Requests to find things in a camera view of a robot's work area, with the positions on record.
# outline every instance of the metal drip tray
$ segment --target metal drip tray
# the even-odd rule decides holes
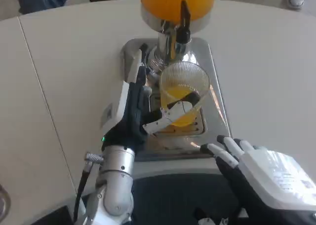
[[[153,93],[150,98],[150,109],[154,111],[160,108],[160,94],[158,92]],[[175,137],[175,136],[192,136],[192,135],[201,135],[205,132],[205,121],[203,120],[202,110],[199,111],[199,114],[196,117],[196,120],[185,127],[176,127],[173,125],[168,126],[155,133],[155,136],[158,137]]]
[[[133,39],[123,47],[122,73],[125,79],[137,51],[143,44],[153,49],[157,39]],[[193,124],[187,127],[169,126],[150,136],[144,150],[137,154],[136,161],[205,157],[199,152],[198,146],[216,143],[218,135],[231,135],[209,45],[203,39],[192,38],[191,47],[199,66],[206,71],[211,80],[212,94],[203,101],[200,114]],[[153,90],[149,101],[151,111],[160,107],[159,91]]]

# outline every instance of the tap handle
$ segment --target tap handle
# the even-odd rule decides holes
[[[180,19],[180,27],[177,29],[176,42],[180,44],[187,44],[191,39],[191,14],[185,0],[181,1]]]

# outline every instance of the clear plastic cup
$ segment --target clear plastic cup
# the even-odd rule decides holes
[[[208,95],[210,79],[207,73],[197,64],[190,62],[175,62],[166,67],[160,77],[160,102],[162,108],[178,101],[195,91],[201,100],[179,120],[172,123],[177,127],[192,124],[201,108],[203,99]]]

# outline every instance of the metal base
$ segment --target metal base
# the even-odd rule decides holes
[[[133,39],[123,47],[122,72],[125,80],[136,52],[143,44],[147,44],[148,49],[151,50],[157,45],[157,39]],[[205,40],[200,38],[192,38],[190,47],[198,64],[207,72],[211,80],[212,94],[209,94],[203,102],[200,121],[198,121],[198,125],[202,124],[203,129],[199,128],[196,133],[190,130],[184,134],[184,128],[175,127],[177,129],[173,135],[168,133],[166,136],[166,129],[164,133],[160,132],[156,134],[157,136],[150,136],[145,150],[138,153],[135,161],[205,157],[200,154],[198,146],[205,143],[216,143],[218,135],[231,135],[210,47]]]

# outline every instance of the drip tray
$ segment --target drip tray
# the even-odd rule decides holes
[[[153,93],[150,98],[150,109],[154,111],[160,108],[160,94],[158,92]],[[203,118],[202,109],[199,111],[199,114],[196,116],[195,121],[185,127],[177,127],[169,125],[165,129],[155,133],[156,137],[168,137],[168,136],[193,136],[201,135],[205,132],[205,120]]]

